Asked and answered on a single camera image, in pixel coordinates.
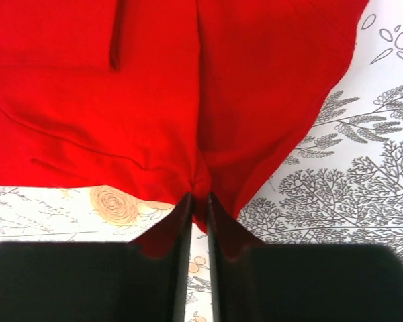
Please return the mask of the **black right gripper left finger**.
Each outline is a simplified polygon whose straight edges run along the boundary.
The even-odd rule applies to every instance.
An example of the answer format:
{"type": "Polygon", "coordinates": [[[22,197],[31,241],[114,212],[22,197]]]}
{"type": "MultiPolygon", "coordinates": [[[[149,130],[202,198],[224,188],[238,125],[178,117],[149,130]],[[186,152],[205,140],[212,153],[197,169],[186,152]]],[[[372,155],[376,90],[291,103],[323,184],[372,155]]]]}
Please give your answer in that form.
{"type": "Polygon", "coordinates": [[[0,243],[0,321],[182,321],[192,196],[133,241],[0,243]]]}

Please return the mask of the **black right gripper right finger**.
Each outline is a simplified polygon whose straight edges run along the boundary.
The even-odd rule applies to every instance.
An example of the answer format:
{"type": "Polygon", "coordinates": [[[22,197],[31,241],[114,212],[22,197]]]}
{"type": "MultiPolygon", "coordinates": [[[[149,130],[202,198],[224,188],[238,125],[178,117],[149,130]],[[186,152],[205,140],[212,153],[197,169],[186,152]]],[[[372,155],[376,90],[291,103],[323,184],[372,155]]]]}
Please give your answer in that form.
{"type": "Polygon", "coordinates": [[[215,321],[403,321],[403,264],[373,244],[266,244],[208,196],[215,321]]]}

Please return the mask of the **red t shirt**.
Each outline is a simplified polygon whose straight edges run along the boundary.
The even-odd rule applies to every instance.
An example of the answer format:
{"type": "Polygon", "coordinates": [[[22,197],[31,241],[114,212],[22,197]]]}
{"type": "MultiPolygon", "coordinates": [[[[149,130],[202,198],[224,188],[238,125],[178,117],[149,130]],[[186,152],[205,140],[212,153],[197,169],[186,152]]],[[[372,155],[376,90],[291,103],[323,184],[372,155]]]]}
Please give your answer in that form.
{"type": "Polygon", "coordinates": [[[366,1],[0,1],[0,186],[215,193],[232,217],[309,132],[366,1]]]}

